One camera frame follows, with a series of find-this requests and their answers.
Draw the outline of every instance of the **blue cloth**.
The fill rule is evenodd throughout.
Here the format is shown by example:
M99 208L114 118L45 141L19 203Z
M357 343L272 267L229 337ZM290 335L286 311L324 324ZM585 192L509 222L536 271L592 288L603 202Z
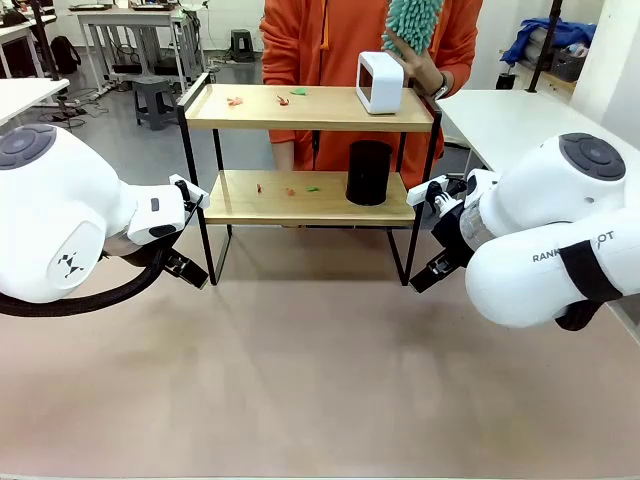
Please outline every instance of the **blue cloth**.
M524 49L529 42L529 36L538 27L549 28L551 20L549 18L530 18L522 22L522 30L518 32L518 37L512 47L502 55L500 59L509 65L515 64L524 55ZM591 46L591 41L596 33L597 25L587 25L586 23L563 22L558 19L556 32L553 38L554 47L568 47L574 43L583 42L587 47Z

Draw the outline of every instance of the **desk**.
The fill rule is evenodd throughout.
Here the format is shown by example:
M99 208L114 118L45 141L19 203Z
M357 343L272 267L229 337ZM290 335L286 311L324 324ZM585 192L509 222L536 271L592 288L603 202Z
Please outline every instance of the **desk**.
M602 138L620 152L627 165L627 203L640 205L638 150L560 101L523 90L462 90L438 105L472 152L498 173L556 135L584 132Z
M0 125L69 86L69 80L13 78L0 80Z
M220 242L224 227L210 230ZM383 231L238 227L234 236L217 289L163 274L100 312L0 315L3 473L640 471L640 351L608 309L575 334L553 322L509 330L474 310L462 270L423 295L400 286ZM441 249L423 236L421 262ZM175 248L204 265L197 229ZM138 272L103 260L79 294Z
M2 68L4 69L5 76L7 78L11 78L11 70L9 69L9 63L7 62L2 46L20 38L25 38L29 44L29 51L31 52L31 59L36 69L36 75L40 78L44 78L42 66L40 65L40 60L38 59L38 55L33 44L33 38L31 37L31 27L34 24L35 21L31 20L21 23L20 25L14 25L13 27L0 28L0 61L2 62Z
M182 91L185 92L187 82L195 79L204 69L202 46L197 42L195 26L184 13L185 10L177 8L171 11L144 12L114 7L104 11L71 12L67 10L64 14L78 17L87 52L90 51L90 47L85 27L89 27L93 45L96 46L98 62L96 66L92 56L89 55L89 64L99 93L104 93L101 78L131 80L136 76L136 74L116 73L113 70L112 66L123 58L118 50L122 45L118 27L130 28L133 32L143 75L158 75L151 72L151 65L161 59L156 28L169 28L178 75L177 77L161 74L159 76L168 78L170 81L179 81Z

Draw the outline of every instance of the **black cable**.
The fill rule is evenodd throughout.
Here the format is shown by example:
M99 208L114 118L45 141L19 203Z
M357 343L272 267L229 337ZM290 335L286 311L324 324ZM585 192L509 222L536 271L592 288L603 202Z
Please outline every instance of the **black cable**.
M116 305L138 295L151 286L162 271L171 248L160 248L151 265L124 285L106 292L82 298L70 298L44 304L32 304L0 294L0 313L14 317L66 317L95 312Z

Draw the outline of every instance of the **white box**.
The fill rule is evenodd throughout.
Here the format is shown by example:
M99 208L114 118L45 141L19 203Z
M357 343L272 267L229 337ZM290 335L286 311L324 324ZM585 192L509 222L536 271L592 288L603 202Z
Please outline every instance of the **white box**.
M402 105L404 70L386 52L362 52L358 57L356 93L367 112L398 113Z

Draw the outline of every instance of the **gray stool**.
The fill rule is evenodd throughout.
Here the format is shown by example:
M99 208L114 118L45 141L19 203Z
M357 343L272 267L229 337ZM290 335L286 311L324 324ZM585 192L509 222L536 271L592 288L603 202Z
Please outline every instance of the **gray stool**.
M231 58L236 62L255 62L249 30L231 30Z
M133 101L136 104L136 122L146 120L151 130L162 130L162 123L178 118L176 101L171 93L169 82L162 77L138 77L133 80ZM171 105L164 103L163 94L169 97ZM144 97L144 106L140 106L139 95Z

